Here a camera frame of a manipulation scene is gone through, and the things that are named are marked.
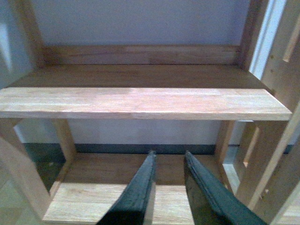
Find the wooden frame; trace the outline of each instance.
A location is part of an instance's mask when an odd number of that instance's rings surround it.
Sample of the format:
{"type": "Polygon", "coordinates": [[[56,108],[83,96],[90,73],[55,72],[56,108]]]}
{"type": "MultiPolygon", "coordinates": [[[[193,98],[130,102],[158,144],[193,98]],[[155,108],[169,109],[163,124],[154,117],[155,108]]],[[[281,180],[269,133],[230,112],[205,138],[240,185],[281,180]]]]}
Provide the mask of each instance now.
{"type": "Polygon", "coordinates": [[[44,214],[51,204],[51,200],[53,199],[53,201],[55,201],[55,194],[59,190],[60,184],[64,180],[68,170],[70,169],[70,171],[73,172],[74,167],[72,165],[78,163],[75,160],[75,156],[78,155],[78,153],[75,151],[74,141],[71,136],[70,128],[68,127],[67,118],[223,120],[218,135],[215,159],[212,164],[217,165],[222,180],[228,189],[236,192],[236,196],[250,209],[255,208],[262,191],[267,185],[267,182],[279,161],[284,147],[287,145],[287,142],[292,135],[292,131],[295,128],[294,124],[298,122],[298,117],[292,117],[289,122],[275,122],[275,120],[289,120],[291,116],[290,111],[267,92],[270,92],[270,89],[272,88],[268,89],[268,87],[255,79],[253,75],[238,69],[237,66],[238,64],[244,70],[247,70],[249,67],[258,32],[263,21],[263,15],[268,5],[267,0],[251,1],[241,47],[223,45],[47,47],[43,46],[37,24],[32,16],[34,14],[30,3],[27,0],[10,0],[10,2],[17,18],[19,18],[20,29],[23,31],[25,39],[27,39],[28,52],[30,53],[32,62],[35,63],[36,67],[42,67],[44,64],[47,66],[40,70],[36,70],[29,76],[15,82],[11,88],[4,89],[0,92],[0,116],[2,117],[1,123],[3,124],[3,126],[1,126],[2,135],[0,141],[2,145],[0,153],[2,154],[0,155],[0,160],[6,162],[5,166],[7,170],[13,176],[20,191],[25,195],[39,218],[46,218],[48,222],[58,223],[58,221],[51,220],[52,217],[49,212],[47,212],[45,217],[44,214]],[[95,66],[87,64],[126,65],[95,66]],[[172,65],[173,70],[170,70],[171,67],[165,64],[174,64],[172,65]],[[191,69],[190,73],[197,73],[198,76],[188,76],[188,78],[193,78],[193,80],[191,79],[192,82],[182,82],[182,80],[180,80],[180,82],[176,83],[176,81],[172,82],[174,76],[170,77],[168,75],[163,75],[165,79],[165,83],[163,84],[149,78],[145,79],[145,81],[140,84],[132,83],[132,80],[130,79],[131,74],[129,74],[129,76],[125,77],[121,83],[115,84],[117,87],[127,88],[122,90],[112,88],[112,80],[109,80],[105,86],[101,86],[98,83],[95,84],[95,71],[102,71],[104,76],[105,73],[110,73],[110,76],[111,74],[114,76],[120,74],[120,72],[128,74],[128,72],[133,71],[133,68],[135,71],[142,71],[143,67],[147,68],[147,72],[155,71],[154,73],[156,74],[157,71],[167,71],[165,74],[170,72],[180,74],[181,71],[186,72],[191,69]],[[84,81],[86,83],[80,84],[81,81],[79,82],[79,80],[72,83],[72,79],[70,78],[76,74],[76,71],[78,70],[81,70],[88,75],[88,78],[86,78],[87,81],[84,81]],[[213,71],[216,71],[215,74],[217,75],[214,78],[215,80],[210,77],[212,82],[209,82],[207,81],[209,80],[207,76],[211,76],[213,71]],[[52,76],[53,80],[43,82],[43,79],[49,74],[57,75],[57,77],[52,76]],[[226,79],[229,74],[232,76],[232,83],[222,82],[222,75],[226,75],[223,77],[223,79],[226,79]],[[201,84],[195,84],[195,80],[197,79],[201,84]],[[186,85],[184,87],[187,89],[181,91],[173,89],[182,88],[181,83],[186,85]],[[93,92],[91,89],[92,87],[97,87],[97,89],[94,89],[96,92],[93,92]],[[160,89],[154,91],[153,89],[145,89],[154,87],[160,89]],[[189,88],[198,88],[199,90],[191,91],[189,88]],[[204,91],[206,93],[211,92],[211,95],[204,94],[204,92],[201,93],[200,88],[210,88],[210,90],[204,91]],[[78,98],[82,97],[83,101],[87,98],[94,98],[98,101],[98,98],[101,97],[104,98],[105,102],[110,101],[110,106],[113,107],[108,107],[107,112],[100,112],[97,111],[96,108],[89,108],[89,106],[87,107],[87,110],[86,107],[82,107],[77,112],[73,112],[72,109],[65,111],[70,105],[78,100],[70,101],[69,99],[66,102],[61,102],[61,100],[63,100],[63,98],[61,98],[62,93],[67,96],[72,90],[76,90],[79,93],[78,98]],[[28,98],[20,99],[19,97],[14,96],[16,91],[19,92],[19,96],[27,96],[28,98]],[[219,96],[217,102],[220,104],[219,106],[217,104],[219,108],[217,107],[213,113],[210,113],[210,109],[215,104],[206,104],[206,108],[194,108],[194,105],[203,104],[205,98],[207,98],[207,102],[214,102],[216,100],[216,93],[217,96],[219,96]],[[251,107],[243,108],[242,102],[253,101],[253,98],[257,93],[259,93],[257,100],[262,99],[262,101],[257,104],[256,107],[254,107],[255,104],[252,104],[251,107]],[[43,107],[33,107],[36,101],[42,99],[42,96],[44,96],[45,99],[47,99],[46,102],[49,102],[50,104],[45,104],[44,102],[43,107]],[[145,97],[145,99],[138,104],[143,107],[137,108],[136,102],[137,99],[140,99],[140,96],[145,97]],[[189,104],[180,100],[182,96],[190,99],[189,104]],[[167,98],[168,101],[164,102],[161,106],[157,105],[157,100],[162,98],[167,98]],[[120,103],[120,99],[125,99],[127,104],[120,105],[116,110],[115,104],[120,103]],[[51,102],[53,103],[53,100],[55,100],[54,105],[56,104],[57,107],[54,106],[54,108],[51,108],[53,107],[53,104],[51,104],[51,102]],[[26,101],[28,101],[27,103],[30,105],[27,109],[24,107],[26,101]],[[145,102],[153,102],[154,104],[145,104],[145,102]],[[234,111],[234,107],[231,107],[234,103],[237,103],[236,111],[234,111]],[[178,107],[175,112],[174,105],[182,107],[178,107]],[[195,110],[193,113],[190,112],[190,109],[192,108],[195,110]],[[67,162],[57,181],[51,188],[50,193],[45,192],[45,187],[43,186],[41,179],[37,176],[36,169],[32,163],[28,163],[29,166],[27,170],[29,174],[24,173],[24,177],[18,176],[18,171],[20,171],[19,167],[14,168],[9,163],[11,160],[18,160],[18,162],[29,160],[24,152],[22,144],[17,139],[16,134],[12,129],[19,121],[19,119],[15,120],[14,118],[53,119],[61,143],[61,148],[67,162]],[[260,128],[260,133],[254,132],[256,134],[255,138],[251,138],[251,141],[246,144],[246,146],[248,146],[248,148],[246,148],[252,149],[253,151],[251,155],[248,152],[248,155],[250,155],[248,167],[245,169],[239,186],[233,185],[231,177],[224,166],[224,159],[228,150],[228,143],[230,141],[235,120],[264,120],[255,122],[260,128]],[[273,135],[272,139],[268,140],[270,132],[275,128],[277,128],[276,133],[273,135]],[[262,150],[265,148],[271,149],[267,156],[262,155],[262,150]],[[5,153],[8,150],[15,153],[16,157],[14,159],[7,158],[5,153]],[[254,168],[253,162],[260,164],[261,167],[259,167],[259,169],[256,167],[254,168]],[[33,174],[35,182],[28,184],[25,180],[30,180],[30,178],[26,176],[30,176],[31,173],[33,174]],[[34,188],[30,188],[30,185],[34,183],[37,183],[38,185],[34,188]],[[39,201],[36,201],[34,193],[39,193],[39,195],[41,195],[39,201]]]}

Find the wooden vertical post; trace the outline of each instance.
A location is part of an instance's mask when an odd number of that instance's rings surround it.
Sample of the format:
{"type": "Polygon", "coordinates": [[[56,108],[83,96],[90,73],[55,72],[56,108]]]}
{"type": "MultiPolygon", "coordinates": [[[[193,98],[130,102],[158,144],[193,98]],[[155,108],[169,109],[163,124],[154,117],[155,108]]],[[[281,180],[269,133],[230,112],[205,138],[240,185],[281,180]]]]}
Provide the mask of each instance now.
{"type": "Polygon", "coordinates": [[[254,209],[300,122],[300,104],[289,122],[257,122],[260,135],[249,159],[237,198],[254,209]]]}
{"type": "Polygon", "coordinates": [[[66,159],[56,181],[50,189],[50,195],[53,198],[60,187],[65,175],[67,174],[72,162],[76,156],[76,148],[72,137],[71,129],[67,119],[52,119],[52,123],[56,129],[56,135],[60,141],[60,147],[66,159]]]}
{"type": "Polygon", "coordinates": [[[259,199],[254,212],[268,224],[277,224],[300,193],[300,137],[265,189],[267,192],[259,199]]]}
{"type": "Polygon", "coordinates": [[[67,119],[52,119],[56,135],[60,141],[61,150],[67,162],[73,161],[76,155],[76,148],[72,137],[71,129],[67,119]]]}
{"type": "Polygon", "coordinates": [[[226,175],[225,169],[223,167],[223,163],[228,151],[228,145],[233,132],[234,124],[235,124],[234,120],[224,120],[221,122],[220,130],[217,137],[216,150],[215,150],[215,157],[222,177],[222,181],[231,192],[233,192],[233,189],[226,175]]]}
{"type": "Polygon", "coordinates": [[[233,163],[234,169],[240,180],[244,175],[258,135],[259,128],[256,126],[256,124],[254,122],[248,122],[243,131],[239,151],[237,152],[236,158],[233,163]]]}
{"type": "Polygon", "coordinates": [[[217,157],[217,161],[221,164],[224,162],[228,151],[228,145],[230,142],[231,135],[233,133],[234,124],[234,120],[224,120],[221,122],[215,150],[215,156],[217,157]]]}
{"type": "Polygon", "coordinates": [[[0,162],[36,215],[42,219],[51,198],[10,120],[0,119],[0,162]]]}

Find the wood grain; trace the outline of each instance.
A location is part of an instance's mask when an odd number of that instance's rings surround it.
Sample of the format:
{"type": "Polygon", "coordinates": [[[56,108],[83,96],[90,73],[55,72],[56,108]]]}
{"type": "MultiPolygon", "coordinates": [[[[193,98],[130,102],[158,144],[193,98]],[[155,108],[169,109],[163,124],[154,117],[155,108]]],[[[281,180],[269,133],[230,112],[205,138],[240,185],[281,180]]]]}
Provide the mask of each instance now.
{"type": "Polygon", "coordinates": [[[258,135],[259,128],[256,126],[256,124],[254,122],[248,122],[243,131],[243,135],[240,141],[240,147],[233,163],[236,173],[240,180],[242,179],[245,173],[258,135]]]}
{"type": "Polygon", "coordinates": [[[224,120],[221,122],[215,150],[215,156],[220,164],[224,163],[234,124],[235,121],[233,120],[224,120]]]}
{"type": "Polygon", "coordinates": [[[288,120],[266,90],[6,88],[0,117],[166,120],[288,120]]]}
{"type": "Polygon", "coordinates": [[[37,70],[11,87],[266,89],[250,72],[223,65],[66,65],[37,70]]]}
{"type": "MultiPolygon", "coordinates": [[[[44,221],[95,224],[120,196],[147,155],[77,153],[44,221]]],[[[218,178],[214,156],[197,156],[218,178]]],[[[157,155],[153,224],[194,224],[184,186],[184,155],[157,155]]]]}
{"type": "Polygon", "coordinates": [[[266,185],[262,198],[254,211],[267,223],[286,223],[291,217],[300,221],[300,138],[290,153],[280,163],[266,185]]]}
{"type": "Polygon", "coordinates": [[[249,208],[257,204],[299,123],[300,102],[288,122],[257,122],[260,135],[236,195],[249,208]]]}
{"type": "Polygon", "coordinates": [[[76,155],[76,148],[72,137],[71,129],[67,119],[53,119],[52,123],[56,135],[60,141],[60,147],[66,161],[73,161],[76,155]]]}
{"type": "Polygon", "coordinates": [[[0,163],[11,175],[19,192],[25,197],[35,214],[42,218],[50,205],[50,196],[44,186],[34,163],[27,155],[22,143],[16,144],[18,139],[6,141],[3,132],[12,129],[7,120],[0,120],[0,163]]]}
{"type": "Polygon", "coordinates": [[[289,61],[284,58],[299,26],[299,16],[299,1],[287,1],[262,77],[263,83],[274,91],[274,96],[292,112],[300,100],[300,38],[293,40],[296,44],[289,53],[289,61]]]}
{"type": "Polygon", "coordinates": [[[46,64],[223,64],[236,65],[235,45],[46,46],[46,64]]]}

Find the wooden floor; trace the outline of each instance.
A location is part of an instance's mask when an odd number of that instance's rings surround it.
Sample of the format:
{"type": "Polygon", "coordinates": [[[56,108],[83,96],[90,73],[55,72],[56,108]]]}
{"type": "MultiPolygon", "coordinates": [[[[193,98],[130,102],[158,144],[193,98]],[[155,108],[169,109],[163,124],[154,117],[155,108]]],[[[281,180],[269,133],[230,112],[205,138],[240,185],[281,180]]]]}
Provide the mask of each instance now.
{"type": "MultiPolygon", "coordinates": [[[[183,156],[171,156],[171,160],[166,162],[166,157],[157,158],[158,180],[156,191],[156,202],[154,212],[153,224],[172,224],[172,225],[193,225],[194,222],[188,207],[188,200],[185,194],[183,182],[183,156]]],[[[105,163],[108,158],[112,158],[107,154],[102,158],[95,154],[78,154],[76,164],[81,167],[74,167],[69,171],[64,183],[62,183],[45,219],[48,217],[55,225],[60,225],[56,221],[63,221],[64,224],[71,224],[70,222],[76,218],[76,213],[81,213],[84,216],[80,219],[85,221],[82,224],[95,224],[95,222],[88,223],[87,221],[97,221],[105,210],[108,209],[114,199],[117,199],[126,186],[126,182],[131,179],[134,170],[137,170],[142,164],[145,155],[140,155],[134,160],[130,160],[130,167],[125,162],[118,160],[108,161],[105,164],[105,170],[102,173],[98,171],[103,168],[99,166],[105,163]],[[88,170],[85,169],[84,161],[91,160],[88,170]],[[126,173],[121,170],[114,170],[113,164],[120,164],[123,168],[126,167],[126,173]],[[75,184],[72,181],[77,181],[75,176],[79,175],[81,182],[75,184]],[[123,174],[122,179],[116,177],[107,179],[108,173],[123,174]],[[98,181],[105,181],[105,184],[97,184],[98,181]]],[[[215,166],[213,156],[197,156],[215,175],[218,176],[218,170],[215,166]]],[[[295,199],[294,203],[288,208],[284,216],[280,219],[279,225],[300,225],[300,195],[295,199]]],[[[29,205],[22,199],[10,180],[9,175],[0,167],[0,225],[44,225],[42,221],[37,221],[31,211],[29,205]]]]}
{"type": "MultiPolygon", "coordinates": [[[[146,155],[78,153],[44,221],[95,224],[118,199],[146,155]]],[[[219,178],[214,156],[197,156],[219,178]]],[[[194,224],[184,186],[183,155],[157,156],[153,224],[194,224]]]]}

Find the gray wall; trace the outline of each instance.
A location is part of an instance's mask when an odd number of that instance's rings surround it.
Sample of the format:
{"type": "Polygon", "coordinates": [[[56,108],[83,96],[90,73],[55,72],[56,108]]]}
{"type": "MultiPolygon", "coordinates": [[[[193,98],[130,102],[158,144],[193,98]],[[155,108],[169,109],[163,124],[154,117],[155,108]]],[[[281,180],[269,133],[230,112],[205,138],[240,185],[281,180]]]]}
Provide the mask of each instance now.
{"type": "Polygon", "coordinates": [[[240,44],[249,0],[32,0],[47,45],[240,44]]]}
{"type": "Polygon", "coordinates": [[[0,89],[31,70],[23,38],[10,11],[8,0],[0,0],[0,89]]]}

